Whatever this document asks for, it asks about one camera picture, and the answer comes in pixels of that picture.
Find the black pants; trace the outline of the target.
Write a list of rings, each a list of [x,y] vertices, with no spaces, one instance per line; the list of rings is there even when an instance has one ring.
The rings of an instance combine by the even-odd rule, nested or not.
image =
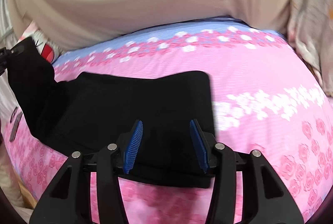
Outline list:
[[[208,188],[190,137],[190,122],[214,133],[209,76],[189,71],[158,79],[83,72],[57,82],[52,65],[27,38],[10,51],[7,75],[26,124],[42,144],[69,156],[98,152],[143,123],[131,174],[139,182]]]

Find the white cat face pillow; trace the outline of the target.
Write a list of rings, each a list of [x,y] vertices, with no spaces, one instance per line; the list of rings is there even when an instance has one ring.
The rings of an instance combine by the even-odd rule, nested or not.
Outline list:
[[[34,21],[30,23],[17,42],[28,37],[33,39],[38,52],[49,63],[54,63],[63,53],[60,47],[49,39]]]

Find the black eyeglasses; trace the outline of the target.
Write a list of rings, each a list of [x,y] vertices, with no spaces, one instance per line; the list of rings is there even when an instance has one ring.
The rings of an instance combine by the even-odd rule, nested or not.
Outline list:
[[[16,106],[10,116],[10,123],[13,122],[13,120],[15,119],[16,113],[17,113],[18,107]]]

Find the smartphone on bed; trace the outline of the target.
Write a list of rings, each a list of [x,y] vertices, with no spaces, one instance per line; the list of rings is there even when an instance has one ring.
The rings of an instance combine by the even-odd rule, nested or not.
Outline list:
[[[16,118],[15,118],[12,130],[11,130],[10,139],[9,139],[10,142],[13,142],[15,140],[15,138],[16,138],[17,129],[19,127],[21,118],[22,118],[22,112],[19,112],[17,114]]]

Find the pink floral bed quilt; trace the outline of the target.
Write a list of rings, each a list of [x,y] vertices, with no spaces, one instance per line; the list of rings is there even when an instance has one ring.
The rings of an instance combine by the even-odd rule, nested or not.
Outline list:
[[[57,81],[81,72],[159,78],[185,71],[211,77],[217,139],[235,151],[259,150],[308,221],[332,187],[332,107],[315,77],[273,31],[235,21],[174,24],[64,53]],[[66,160],[31,136],[24,117],[3,138],[11,163],[35,199]],[[129,223],[204,223],[211,190],[152,187],[120,180]]]

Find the floral patterned fabric at right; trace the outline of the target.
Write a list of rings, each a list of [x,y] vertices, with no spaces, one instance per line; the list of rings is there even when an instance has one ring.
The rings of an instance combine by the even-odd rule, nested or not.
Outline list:
[[[332,0],[291,0],[288,42],[332,97]]]

